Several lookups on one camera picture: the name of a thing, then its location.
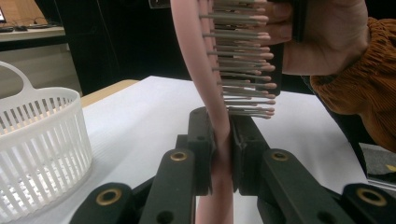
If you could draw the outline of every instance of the finger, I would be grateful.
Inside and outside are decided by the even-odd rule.
[[[267,3],[264,8],[264,14],[269,18],[268,23],[286,21],[290,18],[292,12],[290,3]]]
[[[262,27],[262,31],[271,36],[269,40],[263,40],[262,46],[274,45],[284,43],[291,40],[291,23],[281,22],[275,24],[268,24]]]

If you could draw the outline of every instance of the white plastic basket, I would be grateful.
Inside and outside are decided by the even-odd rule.
[[[87,173],[92,150],[79,94],[34,89],[16,67],[0,65],[23,81],[20,93],[0,99],[0,223],[54,201]]]

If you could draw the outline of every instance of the black object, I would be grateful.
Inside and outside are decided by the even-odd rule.
[[[167,8],[171,6],[170,0],[148,0],[150,8]]]
[[[27,26],[28,29],[38,30],[38,29],[47,29],[50,27],[56,27],[58,25],[50,25],[50,24],[33,24]]]
[[[366,6],[369,17],[380,19],[396,19],[396,13],[390,4],[394,3],[392,0],[366,0]]]
[[[55,0],[35,0],[35,3],[37,4],[38,8],[40,8],[41,13],[43,13],[44,19],[47,21],[47,24],[62,24],[62,20],[59,16]]]
[[[279,95],[282,89],[282,69],[283,69],[283,48],[284,44],[277,44],[271,46],[271,52],[274,54],[274,58],[268,60],[268,63],[275,67],[275,70],[272,72],[262,71],[262,76],[271,77],[271,82],[276,83],[276,88],[268,90],[266,88],[256,87],[256,91],[268,91],[270,94]],[[257,79],[257,83],[268,83],[262,79]]]
[[[14,27],[0,27],[0,33],[11,33],[14,31]]]
[[[27,26],[14,26],[14,30],[17,32],[27,31]]]
[[[205,190],[197,193],[197,168],[202,162],[210,170],[210,162],[189,146],[197,138],[208,152],[209,124],[204,108],[192,111],[189,134],[180,135],[176,149],[164,154],[153,179],[135,189],[121,183],[99,187],[70,223],[194,223],[195,196],[205,195]],[[385,191],[352,184],[338,195],[323,188],[291,153],[269,148],[251,117],[231,116],[231,124],[234,190],[258,197],[264,223],[396,223],[396,201]]]

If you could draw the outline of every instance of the screw hole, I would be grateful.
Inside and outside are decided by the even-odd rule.
[[[385,206],[387,205],[387,200],[380,193],[372,189],[357,189],[357,194],[363,201],[375,205],[375,206]]]
[[[121,195],[122,191],[120,189],[106,189],[99,193],[96,202],[102,206],[110,205],[118,201]]]
[[[174,220],[173,213],[169,211],[163,211],[157,216],[157,223],[160,224],[169,224],[172,223],[173,220]]]
[[[286,161],[289,159],[289,157],[282,152],[274,152],[272,158],[276,161]]]
[[[184,152],[175,152],[171,155],[172,161],[184,161],[187,159],[187,154]]]

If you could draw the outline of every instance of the human hand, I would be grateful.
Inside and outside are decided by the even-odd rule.
[[[268,3],[265,10],[271,40],[262,44],[285,43],[284,74],[335,74],[356,62],[368,47],[364,0],[308,0],[302,43],[291,40],[289,3]]]

